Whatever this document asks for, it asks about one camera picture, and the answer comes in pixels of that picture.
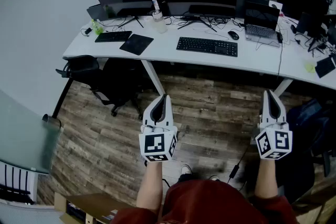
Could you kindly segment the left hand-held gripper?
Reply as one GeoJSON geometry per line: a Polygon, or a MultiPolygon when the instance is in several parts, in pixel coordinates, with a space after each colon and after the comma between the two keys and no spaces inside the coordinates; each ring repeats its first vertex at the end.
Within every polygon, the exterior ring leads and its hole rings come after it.
{"type": "Polygon", "coordinates": [[[173,157],[178,139],[173,125],[171,98],[163,94],[153,100],[143,113],[143,126],[139,134],[140,151],[148,163],[166,162],[173,157]]]}

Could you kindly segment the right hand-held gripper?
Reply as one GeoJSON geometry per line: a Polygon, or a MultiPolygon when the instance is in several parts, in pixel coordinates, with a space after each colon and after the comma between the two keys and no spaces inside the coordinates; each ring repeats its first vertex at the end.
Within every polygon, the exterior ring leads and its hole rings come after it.
{"type": "Polygon", "coordinates": [[[292,152],[292,131],[286,122],[286,109],[279,97],[265,90],[260,109],[260,124],[271,124],[255,137],[261,159],[279,160],[292,152]]]}

